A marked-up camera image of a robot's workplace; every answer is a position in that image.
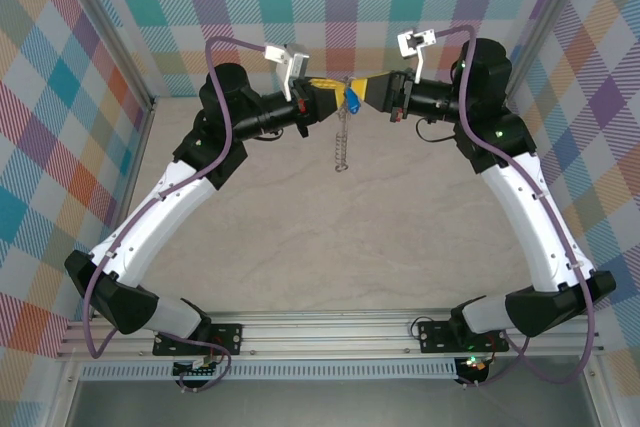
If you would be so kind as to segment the grey metal panel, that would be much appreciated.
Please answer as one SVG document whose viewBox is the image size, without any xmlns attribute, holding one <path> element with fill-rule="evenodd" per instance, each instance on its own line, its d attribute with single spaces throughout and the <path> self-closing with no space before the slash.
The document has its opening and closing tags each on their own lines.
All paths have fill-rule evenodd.
<svg viewBox="0 0 640 427">
<path fill-rule="evenodd" d="M 83 382 L 68 427 L 599 427 L 580 383 L 514 374 L 484 389 L 449 381 Z"/>
</svg>

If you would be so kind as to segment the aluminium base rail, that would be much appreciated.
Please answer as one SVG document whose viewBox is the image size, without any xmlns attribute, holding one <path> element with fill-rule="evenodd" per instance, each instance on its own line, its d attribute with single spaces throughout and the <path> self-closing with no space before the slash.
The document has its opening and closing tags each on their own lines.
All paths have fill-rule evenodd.
<svg viewBox="0 0 640 427">
<path fill-rule="evenodd" d="M 242 324 L 240 352 L 233 360 L 395 359 L 401 357 L 462 357 L 468 348 L 421 353 L 418 317 L 446 320 L 447 309 L 315 312 L 213 312 L 216 322 Z M 583 353 L 587 319 L 578 316 L 532 338 L 526 354 L 578 357 Z M 116 334 L 97 360 L 153 360 L 154 334 L 140 330 Z M 93 361 L 84 341 L 82 322 L 71 322 L 58 348 L 61 361 Z"/>
</svg>

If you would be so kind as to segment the aluminium side rail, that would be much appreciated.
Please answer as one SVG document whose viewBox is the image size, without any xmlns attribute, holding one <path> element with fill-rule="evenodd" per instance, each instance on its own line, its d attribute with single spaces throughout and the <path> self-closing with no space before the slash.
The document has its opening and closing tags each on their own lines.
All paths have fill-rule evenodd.
<svg viewBox="0 0 640 427">
<path fill-rule="evenodd" d="M 103 228 L 102 238 L 107 239 L 126 219 L 131 208 L 133 193 L 139 175 L 141 163 L 147 147 L 151 127 L 155 116 L 155 99 L 151 99 L 150 105 L 144 105 L 133 124 L 131 135 L 126 143 L 126 151 L 121 167 L 125 167 L 116 182 L 116 202 L 111 209 L 106 227 Z"/>
</svg>

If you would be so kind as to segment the metal carabiner keyring with chain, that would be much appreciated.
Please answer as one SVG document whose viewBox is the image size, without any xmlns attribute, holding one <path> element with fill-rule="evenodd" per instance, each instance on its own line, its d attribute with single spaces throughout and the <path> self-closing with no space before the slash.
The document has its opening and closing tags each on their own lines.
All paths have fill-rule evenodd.
<svg viewBox="0 0 640 427">
<path fill-rule="evenodd" d="M 335 136 L 334 162 L 335 171 L 344 172 L 349 168 L 347 161 L 348 149 L 348 127 L 351 113 L 349 112 L 347 100 L 343 101 L 342 106 L 337 112 L 340 126 Z"/>
</svg>

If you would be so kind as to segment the aluminium frame post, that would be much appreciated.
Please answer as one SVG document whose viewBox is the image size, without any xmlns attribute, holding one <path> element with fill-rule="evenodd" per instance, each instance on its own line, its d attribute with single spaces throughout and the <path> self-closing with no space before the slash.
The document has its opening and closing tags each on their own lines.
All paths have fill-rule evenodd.
<svg viewBox="0 0 640 427">
<path fill-rule="evenodd" d="M 604 370 L 597 356 L 590 357 L 583 376 L 599 427 L 620 427 Z"/>
<path fill-rule="evenodd" d="M 45 427 L 66 427 L 81 374 L 80 361 L 69 360 L 64 363 L 46 417 Z"/>
<path fill-rule="evenodd" d="M 147 88 L 142 75 L 119 37 L 101 0 L 79 0 L 79 2 L 114 58 L 114 62 L 121 70 L 136 99 L 147 111 L 152 111 L 154 109 L 154 96 Z"/>
<path fill-rule="evenodd" d="M 535 57 L 555 26 L 568 0 L 524 0 L 507 36 L 513 72 L 507 87 L 507 98 L 514 100 L 524 83 Z"/>
</svg>

